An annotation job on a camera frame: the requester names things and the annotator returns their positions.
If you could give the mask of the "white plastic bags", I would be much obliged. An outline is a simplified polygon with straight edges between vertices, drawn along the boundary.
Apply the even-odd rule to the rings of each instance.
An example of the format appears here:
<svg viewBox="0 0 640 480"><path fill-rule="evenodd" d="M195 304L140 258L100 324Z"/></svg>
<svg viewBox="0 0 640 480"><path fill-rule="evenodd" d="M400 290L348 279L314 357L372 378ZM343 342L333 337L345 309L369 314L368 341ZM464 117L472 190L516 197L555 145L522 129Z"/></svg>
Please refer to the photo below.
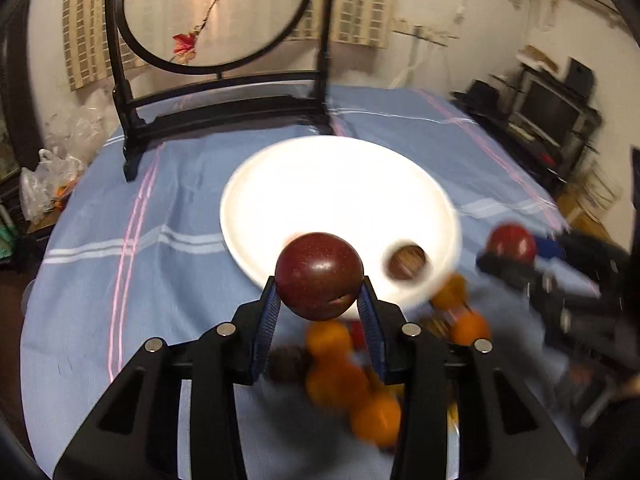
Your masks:
<svg viewBox="0 0 640 480"><path fill-rule="evenodd" d="M112 133L110 104L98 89L84 104L63 107L44 126L44 147L35 170L21 169L20 201L24 218L40 221L62 207L73 187Z"/></svg>

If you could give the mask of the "dark red plum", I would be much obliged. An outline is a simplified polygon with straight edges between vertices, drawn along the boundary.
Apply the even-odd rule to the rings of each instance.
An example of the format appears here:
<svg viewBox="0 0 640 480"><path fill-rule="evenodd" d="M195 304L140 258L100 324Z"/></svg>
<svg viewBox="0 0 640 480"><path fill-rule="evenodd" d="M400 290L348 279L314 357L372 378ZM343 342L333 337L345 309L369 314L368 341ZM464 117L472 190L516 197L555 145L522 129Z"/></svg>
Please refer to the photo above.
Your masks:
<svg viewBox="0 0 640 480"><path fill-rule="evenodd" d="M285 307L314 322L333 320L346 312L356 301L363 278L356 249L341 237L322 232L291 240L274 270Z"/></svg>

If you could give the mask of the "television set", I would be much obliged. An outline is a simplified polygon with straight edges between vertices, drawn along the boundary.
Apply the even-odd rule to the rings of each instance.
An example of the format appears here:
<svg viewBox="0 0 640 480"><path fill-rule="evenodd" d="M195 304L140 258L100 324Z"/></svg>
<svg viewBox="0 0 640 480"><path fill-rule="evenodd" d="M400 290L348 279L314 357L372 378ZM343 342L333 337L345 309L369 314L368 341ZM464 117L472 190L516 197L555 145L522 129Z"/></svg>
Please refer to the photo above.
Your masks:
<svg viewBox="0 0 640 480"><path fill-rule="evenodd" d="M601 114L564 82L521 64L506 128L544 166L571 174L601 125Z"/></svg>

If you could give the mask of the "blue striped tablecloth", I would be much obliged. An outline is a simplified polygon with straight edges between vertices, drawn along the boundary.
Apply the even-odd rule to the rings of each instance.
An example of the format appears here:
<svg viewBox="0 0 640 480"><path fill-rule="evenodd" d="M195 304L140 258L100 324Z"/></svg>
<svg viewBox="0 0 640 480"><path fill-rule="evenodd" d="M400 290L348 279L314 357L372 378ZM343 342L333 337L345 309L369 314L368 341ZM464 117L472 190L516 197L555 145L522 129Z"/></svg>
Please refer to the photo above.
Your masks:
<svg viewBox="0 0 640 480"><path fill-rule="evenodd" d="M533 232L562 228L548 193L472 119L424 90L336 87L329 108L337 131L314 153L324 202L310 188L291 195L268 188L247 219L261 240L294 236L293 216L343 237L358 252L382 252L384 232L430 224L430 190L370 154L375 145L423 168L459 214L458 271L471 306L491 326L511 367L544 404L567 367L544 345L527 301L477 272L475 257L490 231L514 221ZM260 289L235 263L219 222L222 193L234 170L271 144L308 138L308 126L256 126L175 140L144 156L140 174L122 174L115 133L78 184L44 254L30 293L21 341L26 427L38 465L55 465L112 379L151 337L188 341L228 321Z"/></svg>

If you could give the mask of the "striped window curtain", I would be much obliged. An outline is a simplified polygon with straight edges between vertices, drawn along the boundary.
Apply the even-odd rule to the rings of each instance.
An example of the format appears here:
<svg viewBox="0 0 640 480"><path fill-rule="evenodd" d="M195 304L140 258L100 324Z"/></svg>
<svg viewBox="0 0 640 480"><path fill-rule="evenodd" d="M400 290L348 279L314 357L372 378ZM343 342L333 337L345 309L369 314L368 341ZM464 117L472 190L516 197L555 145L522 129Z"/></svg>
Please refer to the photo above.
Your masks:
<svg viewBox="0 0 640 480"><path fill-rule="evenodd" d="M393 0L333 0L331 39L342 44L384 48ZM111 76L104 0L63 0L63 52L70 90Z"/></svg>

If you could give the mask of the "white round plate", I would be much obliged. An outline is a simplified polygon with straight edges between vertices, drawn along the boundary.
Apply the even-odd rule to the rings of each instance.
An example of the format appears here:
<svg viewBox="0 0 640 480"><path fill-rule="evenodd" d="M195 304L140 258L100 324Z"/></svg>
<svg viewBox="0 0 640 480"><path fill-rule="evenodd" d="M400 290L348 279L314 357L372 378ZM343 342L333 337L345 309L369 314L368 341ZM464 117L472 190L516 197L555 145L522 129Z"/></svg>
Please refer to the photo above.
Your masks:
<svg viewBox="0 0 640 480"><path fill-rule="evenodd" d="M219 221L232 258L257 286L291 240L326 232L356 249L378 298L405 312L445 285L461 255L458 213L425 169L341 136L303 136L250 156L222 191ZM430 265L413 281L392 280L387 261L408 244L422 247Z"/></svg>

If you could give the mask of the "round embroidered screen stand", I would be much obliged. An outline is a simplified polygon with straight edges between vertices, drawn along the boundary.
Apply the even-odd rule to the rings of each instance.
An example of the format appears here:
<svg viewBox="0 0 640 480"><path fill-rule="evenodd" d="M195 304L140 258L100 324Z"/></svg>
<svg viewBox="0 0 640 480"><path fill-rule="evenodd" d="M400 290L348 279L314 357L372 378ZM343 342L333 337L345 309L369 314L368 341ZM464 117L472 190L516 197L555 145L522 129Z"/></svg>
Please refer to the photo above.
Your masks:
<svg viewBox="0 0 640 480"><path fill-rule="evenodd" d="M293 119L334 133L328 110L333 0L104 0L126 181L166 140ZM318 18L306 70L248 71Z"/></svg>

